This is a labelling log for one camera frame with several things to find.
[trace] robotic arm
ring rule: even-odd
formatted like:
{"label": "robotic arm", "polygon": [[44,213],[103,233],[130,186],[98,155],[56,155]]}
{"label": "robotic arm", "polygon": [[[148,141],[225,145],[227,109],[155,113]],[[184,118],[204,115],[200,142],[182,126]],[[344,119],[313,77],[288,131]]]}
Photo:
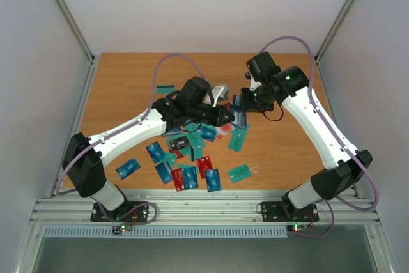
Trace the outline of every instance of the robotic arm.
{"label": "robotic arm", "polygon": [[140,114],[126,123],[89,138],[82,133],[74,135],[65,153],[63,168],[87,146],[100,141],[100,144],[73,165],[68,171],[68,177],[80,196],[91,196],[109,211],[116,210],[126,202],[126,197],[106,179],[104,166],[135,145],[175,127],[184,126],[187,120],[218,127],[232,122],[235,117],[226,107],[217,105],[218,97],[226,95],[226,91],[227,87],[224,85],[211,90],[207,81],[193,77],[185,83],[182,90],[154,102],[143,121],[140,121],[143,117],[143,114]]}
{"label": "robotic arm", "polygon": [[[246,73],[246,78],[251,80],[251,84],[250,88],[241,89],[242,109],[263,113],[273,110],[274,102],[282,105],[294,116],[313,142],[325,167],[282,197],[281,206],[287,217],[291,218],[307,205],[321,199],[330,200],[358,182],[363,172],[346,150],[351,151],[366,168],[372,162],[372,156],[367,150],[358,151],[356,146],[347,140],[322,108],[314,90],[312,98],[316,107],[313,107],[308,95],[309,80],[303,71],[296,66],[281,71],[268,52],[254,56],[247,62],[247,67],[249,72]],[[318,109],[338,138],[342,139],[344,147],[339,145],[324,124],[316,112]]]}

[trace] metal plate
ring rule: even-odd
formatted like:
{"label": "metal plate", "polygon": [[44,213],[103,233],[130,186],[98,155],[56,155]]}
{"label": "metal plate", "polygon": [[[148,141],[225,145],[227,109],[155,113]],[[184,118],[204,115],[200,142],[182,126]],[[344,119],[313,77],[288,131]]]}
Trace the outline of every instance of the metal plate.
{"label": "metal plate", "polygon": [[294,215],[294,218],[288,219],[280,206],[280,201],[264,201],[260,203],[263,222],[311,222],[311,218],[304,212],[307,212],[313,217],[314,222],[318,222],[317,206],[314,204],[308,205],[301,212]]}

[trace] black bracket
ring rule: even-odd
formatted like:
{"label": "black bracket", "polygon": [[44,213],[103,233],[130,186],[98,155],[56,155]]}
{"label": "black bracket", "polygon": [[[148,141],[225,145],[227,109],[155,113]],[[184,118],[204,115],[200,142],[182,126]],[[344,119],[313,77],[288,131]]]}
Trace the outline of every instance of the black bracket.
{"label": "black bracket", "polygon": [[[120,210],[116,209],[114,211],[108,211],[105,210],[107,215],[111,219],[119,219],[121,216],[123,216],[125,213],[127,213],[129,210],[134,208],[135,206],[142,204],[144,202],[142,201],[127,201],[124,203],[124,205],[120,206]],[[149,206],[141,206],[137,209],[134,210],[135,213],[128,214],[126,217],[124,217],[122,220],[118,222],[136,222],[137,223],[144,223],[148,220],[148,213],[149,213]],[[101,208],[98,206],[97,203],[94,203],[92,212],[91,212],[91,222],[111,222],[108,221],[105,215],[102,213]]]}
{"label": "black bracket", "polygon": [[260,210],[258,213],[263,217],[263,222],[311,222],[308,215],[313,218],[314,222],[320,220],[315,204],[306,206],[303,210],[294,214],[291,219],[287,218],[280,201],[264,201],[257,206],[257,209]]}

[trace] white wall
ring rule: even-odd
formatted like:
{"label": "white wall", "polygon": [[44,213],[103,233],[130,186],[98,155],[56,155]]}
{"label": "white wall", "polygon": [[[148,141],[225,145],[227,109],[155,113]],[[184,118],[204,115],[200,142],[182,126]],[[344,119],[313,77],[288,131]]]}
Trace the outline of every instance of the white wall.
{"label": "white wall", "polygon": [[0,0],[0,34],[0,272],[11,272],[88,64],[54,0]]}
{"label": "white wall", "polygon": [[[295,35],[318,51],[344,0],[65,0],[101,52],[257,52]],[[283,42],[277,52],[305,52]]]}
{"label": "white wall", "polygon": [[400,272],[409,267],[408,3],[357,0],[321,62],[336,120],[373,154],[378,212]]}

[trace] purple cable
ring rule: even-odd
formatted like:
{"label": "purple cable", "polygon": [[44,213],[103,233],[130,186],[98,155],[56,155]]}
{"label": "purple cable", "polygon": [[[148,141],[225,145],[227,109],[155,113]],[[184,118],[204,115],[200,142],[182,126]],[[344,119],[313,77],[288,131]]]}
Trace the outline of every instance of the purple cable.
{"label": "purple cable", "polygon": [[64,171],[62,172],[62,174],[60,175],[60,177],[58,178],[57,184],[56,184],[56,188],[54,190],[54,193],[56,195],[65,195],[71,192],[76,191],[75,189],[70,189],[67,191],[63,191],[60,192],[59,188],[61,186],[61,184],[63,183],[64,177],[67,175],[67,173],[69,172],[69,170],[72,168],[72,166],[83,156],[85,155],[88,151],[90,151],[92,148],[94,148],[96,145],[99,145],[101,143],[103,143],[106,140],[109,140],[110,138],[116,136],[117,134],[120,134],[121,132],[124,132],[125,130],[139,124],[140,122],[142,122],[149,114],[149,112],[152,109],[152,105],[153,105],[153,99],[155,98],[155,85],[156,85],[156,78],[158,76],[158,72],[159,72],[159,68],[162,65],[162,63],[166,60],[169,59],[171,57],[181,57],[183,59],[186,59],[187,61],[189,61],[194,68],[197,70],[197,72],[199,73],[199,75],[203,78],[206,79],[205,75],[203,75],[202,71],[200,70],[200,68],[198,67],[198,65],[196,63],[193,62],[192,59],[190,59],[188,56],[185,56],[184,54],[180,54],[177,52],[173,52],[171,54],[167,54],[166,56],[164,56],[156,65],[155,71],[153,73],[153,80],[152,80],[152,87],[151,87],[151,97],[150,97],[150,101],[149,101],[149,105],[148,108],[146,110],[146,112],[142,115],[141,119],[138,121],[136,120],[133,123],[128,124],[127,126],[122,127],[121,129],[118,129],[117,131],[112,132],[111,134],[108,134],[104,137],[103,140],[98,140],[97,142],[87,146],[85,149],[83,149],[78,155],[76,155],[74,157],[74,159],[72,159],[72,161],[66,166],[66,168],[64,169]]}
{"label": "purple cable", "polygon": [[334,211],[333,211],[333,209],[332,209],[330,203],[329,203],[328,201],[326,201],[325,199],[323,199],[323,201],[328,205],[328,208],[330,209],[330,212],[331,212],[331,225],[330,225],[330,227],[327,229],[327,231],[324,232],[322,235],[317,235],[317,236],[315,236],[315,235],[308,235],[308,234],[306,234],[306,233],[299,233],[299,232],[291,232],[291,233],[293,233],[294,235],[301,236],[301,237],[314,238],[314,239],[319,239],[319,238],[323,238],[323,237],[328,236],[328,235],[331,233],[331,231],[334,229],[335,217],[334,217]]}
{"label": "purple cable", "polygon": [[158,205],[156,205],[155,203],[146,202],[146,203],[141,203],[141,204],[139,204],[139,205],[136,205],[134,208],[132,208],[132,209],[129,210],[127,213],[125,213],[124,215],[122,215],[119,220],[115,220],[115,219],[110,218],[110,217],[107,215],[107,212],[105,211],[104,206],[102,206],[102,204],[101,204],[99,201],[97,201],[97,204],[98,204],[98,206],[100,207],[101,212],[103,213],[103,215],[104,215],[104,216],[107,218],[107,220],[110,221],[110,222],[120,222],[120,221],[121,221],[124,217],[126,217],[128,214],[131,214],[133,211],[137,210],[139,207],[142,207],[142,206],[145,206],[145,205],[152,206],[153,209],[155,209],[155,215],[154,215],[149,221],[146,221],[146,222],[138,222],[138,223],[135,223],[134,225],[148,225],[148,224],[151,224],[151,223],[153,223],[153,222],[156,221],[156,219],[157,219],[157,217],[158,217],[158,214],[159,214],[159,207],[158,207]]}
{"label": "purple cable", "polygon": [[[261,50],[259,53],[264,52],[269,46],[271,46],[271,44],[281,41],[281,40],[295,40],[300,42],[302,45],[304,45],[305,49],[307,49],[308,55],[309,55],[309,64],[310,64],[310,73],[309,73],[309,85],[308,85],[308,97],[310,100],[310,103],[313,105],[314,109],[316,110],[317,114],[320,116],[320,118],[322,119],[322,121],[324,122],[325,126],[327,126],[327,128],[329,129],[329,131],[331,132],[331,134],[334,136],[334,138],[337,140],[337,142],[339,143],[339,145],[341,145],[342,148],[345,147],[345,143],[343,142],[343,140],[337,135],[337,133],[335,132],[335,130],[332,128],[331,124],[327,121],[327,119],[325,118],[324,114],[317,109],[317,105],[316,102],[313,99],[313,82],[314,82],[314,55],[313,52],[311,51],[311,48],[309,48],[308,44],[300,39],[297,38],[295,36],[281,36],[279,38],[276,38],[270,42],[268,42]],[[364,174],[368,177],[369,181],[371,182],[373,191],[374,191],[374,201],[373,204],[367,208],[361,208],[358,206],[355,206],[354,204],[351,204],[349,202],[347,202],[345,199],[336,196],[336,198],[338,200],[340,200],[341,202],[343,202],[345,205],[348,205],[349,207],[355,209],[355,210],[359,210],[359,211],[371,211],[374,210],[376,208],[376,206],[378,205],[379,202],[379,189],[375,183],[374,178],[372,177],[372,175],[370,174],[370,172],[365,168],[365,166],[361,163],[361,161],[358,160],[358,158],[356,158],[356,156],[354,156],[354,154],[349,150],[349,149],[345,149],[345,152],[352,158],[352,160],[354,160],[354,162],[359,166],[359,168],[364,172]]]}

